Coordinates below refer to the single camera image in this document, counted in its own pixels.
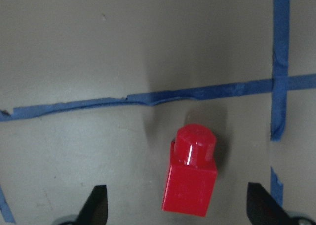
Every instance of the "red toy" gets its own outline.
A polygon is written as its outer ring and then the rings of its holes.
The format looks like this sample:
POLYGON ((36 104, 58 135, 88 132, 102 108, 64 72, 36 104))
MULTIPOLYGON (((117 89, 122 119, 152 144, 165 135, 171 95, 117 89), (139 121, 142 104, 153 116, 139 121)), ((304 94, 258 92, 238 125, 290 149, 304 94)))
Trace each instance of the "red toy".
POLYGON ((162 209, 205 217, 217 177, 216 137, 203 125, 180 128, 171 143, 162 209))

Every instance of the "red cylinder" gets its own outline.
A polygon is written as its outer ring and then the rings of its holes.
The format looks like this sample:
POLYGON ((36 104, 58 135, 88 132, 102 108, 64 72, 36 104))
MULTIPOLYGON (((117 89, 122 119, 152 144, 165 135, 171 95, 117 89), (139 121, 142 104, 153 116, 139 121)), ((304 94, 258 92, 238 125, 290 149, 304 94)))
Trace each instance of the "red cylinder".
POLYGON ((174 154, 187 166, 205 167, 213 159, 216 137, 212 131, 199 124, 180 128, 174 144, 174 154))

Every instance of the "table surface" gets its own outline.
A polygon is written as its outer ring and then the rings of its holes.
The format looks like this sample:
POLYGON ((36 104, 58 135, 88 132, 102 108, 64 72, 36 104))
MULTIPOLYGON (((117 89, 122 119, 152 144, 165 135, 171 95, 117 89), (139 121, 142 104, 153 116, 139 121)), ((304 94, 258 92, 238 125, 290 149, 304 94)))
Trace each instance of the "table surface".
MULTIPOLYGON (((316 72, 315 13, 315 0, 291 0, 291 76, 316 72)), ((9 112, 250 81, 271 77, 272 0, 0 0, 0 39, 9 112)), ((271 94, 0 123, 0 184, 18 225, 73 218, 98 184, 108 186, 109 225, 250 224, 247 184, 269 190, 273 166, 284 208, 315 218, 315 93, 288 93, 279 143, 270 142, 271 94), (161 210, 170 143, 186 123, 218 137, 206 218, 161 210)))

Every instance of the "blue tape strip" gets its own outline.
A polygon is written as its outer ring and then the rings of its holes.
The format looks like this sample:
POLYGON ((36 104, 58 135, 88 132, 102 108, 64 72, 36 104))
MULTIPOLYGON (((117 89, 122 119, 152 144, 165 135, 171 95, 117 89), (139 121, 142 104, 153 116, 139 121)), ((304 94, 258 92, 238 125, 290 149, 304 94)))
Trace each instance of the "blue tape strip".
POLYGON ((289 18, 290 0, 273 0, 272 141, 280 141, 285 129, 288 90, 289 18))
POLYGON ((8 203, 5 200, 5 196, 4 196, 4 193, 1 189, 1 186, 0 186, 0 210, 2 212, 4 221, 6 221, 7 223, 14 223, 15 224, 15 219, 13 217, 13 214, 11 212, 11 209, 10 209, 8 203))
MULTIPOLYGON (((299 90, 316 88, 316 74, 289 77, 289 89, 299 90)), ((244 96, 269 93, 272 91, 272 79, 263 79, 245 83, 230 83, 199 88, 189 88, 175 91, 161 91, 129 95, 127 98, 103 98, 94 100, 74 101, 53 105, 35 105, 13 109, 13 114, 0 111, 0 122, 20 119, 30 119, 47 114, 72 110, 120 106, 146 105, 154 106, 177 100, 211 100, 225 97, 244 96)))
POLYGON ((271 167, 270 194, 281 207, 283 206, 283 187, 284 185, 271 167))

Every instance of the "red lego brick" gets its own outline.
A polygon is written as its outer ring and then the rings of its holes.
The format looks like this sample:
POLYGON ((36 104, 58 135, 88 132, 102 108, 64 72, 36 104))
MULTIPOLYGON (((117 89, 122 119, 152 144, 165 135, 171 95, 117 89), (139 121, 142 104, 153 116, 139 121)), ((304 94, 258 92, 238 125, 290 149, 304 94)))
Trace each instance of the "red lego brick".
POLYGON ((205 126, 189 124, 179 129, 171 143, 163 210, 206 216, 217 177, 215 144, 216 137, 205 126))

